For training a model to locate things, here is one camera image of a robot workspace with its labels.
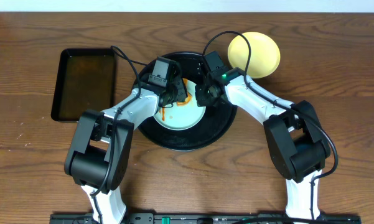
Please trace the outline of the green yellow sponge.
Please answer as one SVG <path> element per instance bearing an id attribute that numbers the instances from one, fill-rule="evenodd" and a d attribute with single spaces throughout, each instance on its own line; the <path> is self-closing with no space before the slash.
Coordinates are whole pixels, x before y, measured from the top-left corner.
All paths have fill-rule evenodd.
<path id="1" fill-rule="evenodd" d="M 185 106 L 190 103 L 192 95 L 187 91 L 188 79 L 182 78 L 182 84 L 178 84 L 177 106 Z"/>

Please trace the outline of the light green plate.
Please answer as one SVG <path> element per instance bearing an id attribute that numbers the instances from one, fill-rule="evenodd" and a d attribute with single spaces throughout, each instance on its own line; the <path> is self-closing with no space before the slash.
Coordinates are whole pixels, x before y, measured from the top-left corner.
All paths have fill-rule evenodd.
<path id="1" fill-rule="evenodd" d="M 187 98 L 183 102 L 161 108 L 153 118 L 163 127 L 181 131 L 195 126 L 204 116 L 206 107 L 198 106 L 195 97 L 196 84 L 186 78 L 183 82 L 187 89 Z"/>

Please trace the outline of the yellow plate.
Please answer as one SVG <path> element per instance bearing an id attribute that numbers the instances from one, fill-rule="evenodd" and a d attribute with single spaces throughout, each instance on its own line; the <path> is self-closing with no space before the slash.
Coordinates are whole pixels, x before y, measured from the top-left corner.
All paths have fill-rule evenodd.
<path id="1" fill-rule="evenodd" d="M 264 78 L 271 75 L 279 66 L 281 54 L 276 42 L 259 32 L 245 32 L 251 47 L 251 58 L 247 74 L 251 78 Z M 243 37 L 236 36 L 228 46 L 228 61 L 235 68 L 244 69 L 248 59 L 248 45 Z"/>

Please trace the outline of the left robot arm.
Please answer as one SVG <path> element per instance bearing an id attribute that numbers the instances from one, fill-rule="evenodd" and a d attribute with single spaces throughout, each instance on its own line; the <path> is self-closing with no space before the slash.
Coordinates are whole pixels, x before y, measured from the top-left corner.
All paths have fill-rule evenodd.
<path id="1" fill-rule="evenodd" d="M 138 80 L 131 94 L 103 111 L 80 116 L 64 171 L 88 195 L 93 223 L 121 223 L 126 206 L 119 185 L 128 165 L 134 130 L 160 107 L 184 101 L 187 89 L 181 75 L 162 78 L 151 73 Z"/>

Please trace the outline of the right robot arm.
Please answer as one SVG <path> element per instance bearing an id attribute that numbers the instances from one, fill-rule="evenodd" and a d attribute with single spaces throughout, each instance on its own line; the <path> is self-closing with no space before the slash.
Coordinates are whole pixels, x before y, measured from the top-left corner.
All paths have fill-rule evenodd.
<path id="1" fill-rule="evenodd" d="M 240 68 L 207 73 L 204 82 L 195 86 L 195 97 L 199 106 L 226 101 L 261 123 L 271 160 L 286 179 L 287 216 L 310 220 L 320 217 L 318 183 L 330 146 L 310 103 L 295 104 L 279 98 Z"/>

